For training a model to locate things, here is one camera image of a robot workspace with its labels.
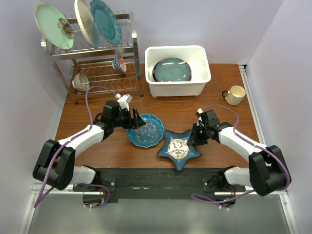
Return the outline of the blue scalloped plate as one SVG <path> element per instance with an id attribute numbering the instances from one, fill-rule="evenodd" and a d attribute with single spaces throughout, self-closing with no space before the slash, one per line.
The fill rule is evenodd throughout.
<path id="1" fill-rule="evenodd" d="M 161 128 L 161 131 L 162 131 L 162 139 L 163 139 L 163 136 L 164 136 L 164 125 L 162 123 L 162 121 L 157 118 L 155 115 L 150 115 L 150 114 L 142 114 L 141 115 L 141 118 L 147 123 L 147 122 L 150 122 L 150 121 L 154 121 L 154 122 L 157 122 Z M 135 129 L 128 129 L 127 130 L 127 134 L 128 134 L 128 139 L 137 147 L 141 147 L 141 148 L 150 148 L 150 147 L 153 147 L 153 146 L 156 146 L 157 144 L 153 145 L 153 146 L 143 146 L 143 145 L 140 145 L 138 143 L 135 142 L 135 138 L 134 138 L 134 130 Z"/>

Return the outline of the black striped plate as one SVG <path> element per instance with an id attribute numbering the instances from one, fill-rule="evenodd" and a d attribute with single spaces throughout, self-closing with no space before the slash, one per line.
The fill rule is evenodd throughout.
<path id="1" fill-rule="evenodd" d="M 155 76 L 155 67 L 154 67 L 153 70 L 152 70 L 152 75 L 153 75 L 154 81 L 155 81 L 155 82 L 158 82 L 158 80 L 157 80 L 157 78 L 156 78 L 156 76 Z"/>

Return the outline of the dark blue star plate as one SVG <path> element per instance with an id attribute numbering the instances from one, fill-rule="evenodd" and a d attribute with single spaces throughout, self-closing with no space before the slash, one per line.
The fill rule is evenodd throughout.
<path id="1" fill-rule="evenodd" d="M 189 159 L 201 156 L 201 153 L 193 145 L 188 145 L 191 133 L 191 130 L 183 133 L 165 130 L 165 143 L 158 151 L 157 156 L 169 158 L 174 163 L 176 170 L 182 171 Z"/>

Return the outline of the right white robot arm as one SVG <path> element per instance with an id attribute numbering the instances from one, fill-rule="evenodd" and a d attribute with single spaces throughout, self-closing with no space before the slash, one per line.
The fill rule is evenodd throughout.
<path id="1" fill-rule="evenodd" d="M 247 168 L 230 166 L 210 178 L 210 185 L 227 192 L 234 185 L 252 187 L 260 196 L 288 188 L 292 179 L 283 157 L 276 145 L 266 146 L 241 134 L 235 126 L 221 123 L 214 110 L 198 109 L 197 123 L 193 124 L 189 145 L 204 145 L 214 140 L 242 156 Z"/>

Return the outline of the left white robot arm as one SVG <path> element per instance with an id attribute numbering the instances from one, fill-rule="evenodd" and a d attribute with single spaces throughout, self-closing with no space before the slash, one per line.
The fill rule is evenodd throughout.
<path id="1" fill-rule="evenodd" d="M 64 190 L 70 184 L 84 184 L 89 191 L 96 191 L 101 186 L 98 172 L 88 166 L 75 166 L 76 157 L 104 141 L 116 127 L 137 129 L 145 124 L 136 108 L 129 109 L 117 101 L 107 101 L 102 113 L 85 129 L 66 139 L 46 141 L 32 176 L 58 190 Z"/>

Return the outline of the dark blue glazed plate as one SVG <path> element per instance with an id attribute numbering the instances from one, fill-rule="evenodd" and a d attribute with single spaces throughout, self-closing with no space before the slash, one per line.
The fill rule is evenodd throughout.
<path id="1" fill-rule="evenodd" d="M 158 82 L 184 82 L 192 79 L 190 65 L 180 58 L 165 58 L 155 66 Z"/>

